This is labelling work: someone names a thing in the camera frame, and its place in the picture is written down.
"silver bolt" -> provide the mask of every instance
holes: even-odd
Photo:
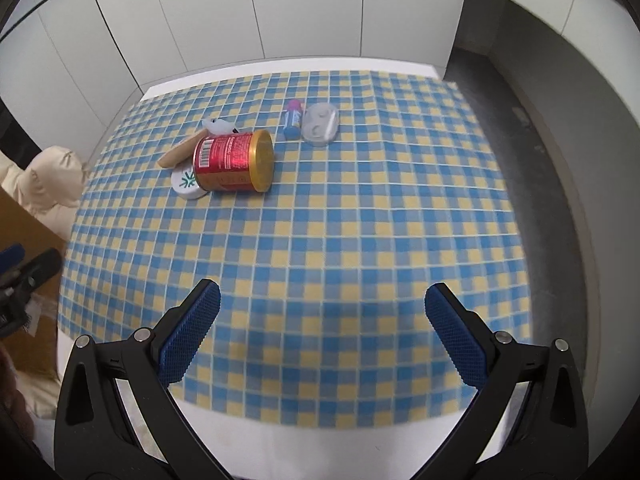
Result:
[[[569,349],[569,343],[564,339],[556,339],[556,348],[561,352],[566,352]]]
[[[89,341],[91,341],[89,339],[89,336],[81,335],[78,339],[76,339],[76,346],[78,348],[84,348],[85,346],[87,346],[89,344]]]
[[[151,330],[149,330],[148,328],[140,328],[134,333],[133,339],[142,342],[149,339],[149,336],[151,336]]]
[[[509,344],[513,341],[513,337],[509,332],[505,332],[504,330],[498,330],[495,334],[495,339],[498,343],[502,343],[503,345]]]

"checkered tablecloth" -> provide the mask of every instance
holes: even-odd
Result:
[[[286,141],[284,103],[330,101],[337,141]],[[267,128],[266,194],[185,202],[156,160],[201,118]],[[222,309],[175,397],[266,422],[350,428],[453,412],[462,385],[424,316],[444,281],[492,330],[529,336],[526,264],[504,181],[454,84],[378,72],[266,74],[134,106],[76,217],[60,326],[126,338],[203,277]]]

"red can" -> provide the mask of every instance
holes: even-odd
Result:
[[[201,139],[193,152],[196,181],[207,191],[265,192],[273,181],[273,143],[267,130]]]

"green logo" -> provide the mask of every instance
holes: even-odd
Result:
[[[180,187],[183,188],[188,188],[188,187],[194,187],[196,185],[196,176],[194,174],[193,171],[191,171],[191,173],[189,173],[188,171],[185,171],[182,174],[182,181],[180,183]]]

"barcode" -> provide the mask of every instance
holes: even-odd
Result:
[[[200,157],[198,159],[198,165],[201,168],[209,167],[209,155],[211,153],[211,145],[213,144],[213,139],[204,140],[200,147]]]

